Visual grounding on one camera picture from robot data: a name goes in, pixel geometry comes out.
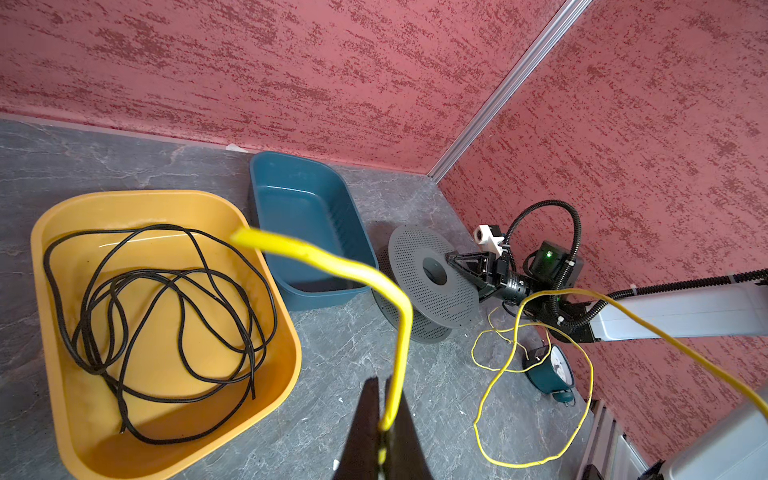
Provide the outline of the black cable spool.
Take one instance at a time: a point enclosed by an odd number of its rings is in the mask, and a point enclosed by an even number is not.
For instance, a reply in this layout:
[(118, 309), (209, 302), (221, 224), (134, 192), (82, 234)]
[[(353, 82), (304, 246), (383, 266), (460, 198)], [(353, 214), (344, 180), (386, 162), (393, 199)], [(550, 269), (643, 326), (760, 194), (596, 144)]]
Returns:
[(476, 320), (477, 289), (447, 262), (447, 256), (455, 251), (448, 240), (431, 229), (402, 225), (377, 253), (380, 271), (412, 304), (413, 341), (438, 343)]

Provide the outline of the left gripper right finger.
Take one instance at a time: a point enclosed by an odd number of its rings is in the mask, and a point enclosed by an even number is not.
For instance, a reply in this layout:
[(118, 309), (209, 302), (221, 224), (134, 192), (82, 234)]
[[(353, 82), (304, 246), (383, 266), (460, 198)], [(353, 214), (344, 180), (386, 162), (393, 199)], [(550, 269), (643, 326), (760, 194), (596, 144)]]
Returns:
[(402, 393), (397, 416), (384, 437), (385, 479), (432, 480), (405, 393)]

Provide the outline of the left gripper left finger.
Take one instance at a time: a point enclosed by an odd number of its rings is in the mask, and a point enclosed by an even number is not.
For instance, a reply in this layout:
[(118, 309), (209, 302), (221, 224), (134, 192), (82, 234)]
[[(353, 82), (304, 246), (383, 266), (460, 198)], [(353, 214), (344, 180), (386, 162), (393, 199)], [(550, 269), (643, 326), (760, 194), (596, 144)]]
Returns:
[(376, 480), (380, 446), (379, 379), (367, 379), (357, 404), (334, 480)]

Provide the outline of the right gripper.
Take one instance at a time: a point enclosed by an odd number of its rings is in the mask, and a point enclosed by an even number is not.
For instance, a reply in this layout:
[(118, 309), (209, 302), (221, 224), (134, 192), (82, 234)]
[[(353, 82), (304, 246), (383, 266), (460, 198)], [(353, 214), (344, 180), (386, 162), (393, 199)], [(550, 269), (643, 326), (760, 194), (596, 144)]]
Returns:
[(533, 293), (533, 280), (519, 274), (513, 260), (496, 257), (492, 252), (446, 255), (447, 263), (470, 282), (485, 282), (479, 289), (479, 301), (497, 298), (521, 303)]

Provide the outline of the teal alarm clock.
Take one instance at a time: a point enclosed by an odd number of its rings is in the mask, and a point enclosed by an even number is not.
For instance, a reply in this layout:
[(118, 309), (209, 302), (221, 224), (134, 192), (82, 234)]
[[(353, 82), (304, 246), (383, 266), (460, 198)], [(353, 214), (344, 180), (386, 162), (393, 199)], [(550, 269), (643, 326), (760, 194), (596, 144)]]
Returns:
[(562, 349), (557, 345), (542, 346), (523, 361), (528, 380), (536, 389), (566, 405), (575, 404), (575, 378)]

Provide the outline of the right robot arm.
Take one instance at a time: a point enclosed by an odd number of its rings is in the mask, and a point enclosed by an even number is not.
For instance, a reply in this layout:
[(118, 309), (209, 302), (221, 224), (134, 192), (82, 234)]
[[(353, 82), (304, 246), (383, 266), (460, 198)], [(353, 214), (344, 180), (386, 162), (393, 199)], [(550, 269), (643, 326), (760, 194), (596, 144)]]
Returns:
[(736, 409), (690, 448), (643, 473), (645, 479), (764, 479), (767, 476), (767, 392), (754, 392), (691, 348), (684, 338), (764, 336), (767, 272), (764, 269), (648, 287), (631, 287), (592, 304), (570, 303), (581, 259), (543, 243), (518, 274), (503, 238), (480, 241), (480, 252), (447, 254), (446, 260), (478, 289), (542, 320), (560, 339), (576, 342), (660, 338), (746, 396)]

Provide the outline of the yellow plastic bin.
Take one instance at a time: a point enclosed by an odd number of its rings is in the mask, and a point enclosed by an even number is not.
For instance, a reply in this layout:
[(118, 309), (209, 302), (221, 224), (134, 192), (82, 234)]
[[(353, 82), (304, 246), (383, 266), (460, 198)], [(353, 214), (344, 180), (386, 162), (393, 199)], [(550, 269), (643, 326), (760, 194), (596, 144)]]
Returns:
[(301, 346), (247, 224), (195, 190), (91, 193), (30, 248), (54, 430), (79, 479), (165, 479), (293, 390)]

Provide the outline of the teal plastic bin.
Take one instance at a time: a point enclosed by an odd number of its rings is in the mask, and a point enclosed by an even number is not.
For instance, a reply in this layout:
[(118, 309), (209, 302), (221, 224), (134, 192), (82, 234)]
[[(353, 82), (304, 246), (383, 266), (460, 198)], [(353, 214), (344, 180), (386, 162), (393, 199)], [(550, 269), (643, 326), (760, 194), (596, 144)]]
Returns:
[[(249, 223), (366, 264), (378, 261), (343, 178), (320, 162), (276, 152), (249, 164)], [(279, 255), (265, 256), (286, 308), (307, 311), (343, 305), (370, 288)]]

